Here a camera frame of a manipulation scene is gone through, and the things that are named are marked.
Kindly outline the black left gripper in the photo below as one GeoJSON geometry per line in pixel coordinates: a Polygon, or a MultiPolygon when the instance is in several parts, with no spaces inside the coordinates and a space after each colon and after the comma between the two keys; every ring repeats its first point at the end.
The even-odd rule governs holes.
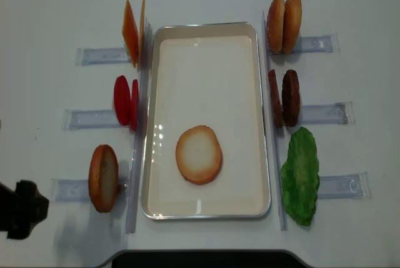
{"type": "Polygon", "coordinates": [[[26,239],[48,216],[49,199],[33,181],[21,180],[11,190],[1,183],[1,232],[8,239],[26,239]]]}

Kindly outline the black robot base front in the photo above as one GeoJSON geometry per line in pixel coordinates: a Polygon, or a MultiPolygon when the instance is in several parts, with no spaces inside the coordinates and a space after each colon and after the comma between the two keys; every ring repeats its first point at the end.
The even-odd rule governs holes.
{"type": "Polygon", "coordinates": [[[112,260],[113,267],[304,267],[284,252],[266,251],[142,251],[112,260]]]}

